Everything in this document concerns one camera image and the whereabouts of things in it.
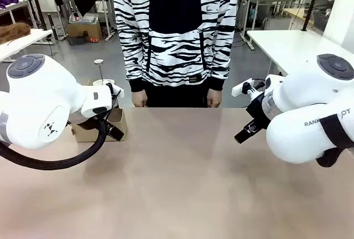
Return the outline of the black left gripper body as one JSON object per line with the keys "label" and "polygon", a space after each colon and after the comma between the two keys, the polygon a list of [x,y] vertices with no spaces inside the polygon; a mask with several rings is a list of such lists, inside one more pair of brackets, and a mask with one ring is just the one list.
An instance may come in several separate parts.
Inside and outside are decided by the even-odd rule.
{"label": "black left gripper body", "polygon": [[76,111],[69,115],[68,123],[76,124],[79,127],[85,130],[96,129],[99,132],[102,132],[103,127],[105,128],[105,133],[109,132],[107,121],[105,117],[107,116],[108,111],[101,112],[93,117],[84,117],[80,111]]}

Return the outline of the person's right hand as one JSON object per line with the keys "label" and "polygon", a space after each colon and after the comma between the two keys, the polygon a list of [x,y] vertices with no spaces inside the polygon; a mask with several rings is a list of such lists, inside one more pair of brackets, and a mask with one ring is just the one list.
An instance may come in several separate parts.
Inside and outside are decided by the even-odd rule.
{"label": "person's right hand", "polygon": [[147,94],[145,90],[132,92],[132,102],[135,107],[145,107],[147,105]]}

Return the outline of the person's left hand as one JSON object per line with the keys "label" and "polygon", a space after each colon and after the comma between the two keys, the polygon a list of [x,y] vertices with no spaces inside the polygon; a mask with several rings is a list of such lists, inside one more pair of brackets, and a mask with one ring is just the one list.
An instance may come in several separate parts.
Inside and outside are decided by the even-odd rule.
{"label": "person's left hand", "polygon": [[222,91],[209,89],[207,92],[208,108],[218,108],[222,102]]}

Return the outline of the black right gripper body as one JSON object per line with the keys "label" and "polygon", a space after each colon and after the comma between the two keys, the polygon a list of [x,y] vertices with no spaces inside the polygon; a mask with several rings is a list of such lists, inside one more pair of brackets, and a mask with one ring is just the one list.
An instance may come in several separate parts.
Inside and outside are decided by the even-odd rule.
{"label": "black right gripper body", "polygon": [[262,93],[252,100],[246,108],[248,114],[253,118],[252,123],[256,126],[268,126],[270,124],[270,119],[266,116],[262,108],[263,99],[264,94]]}

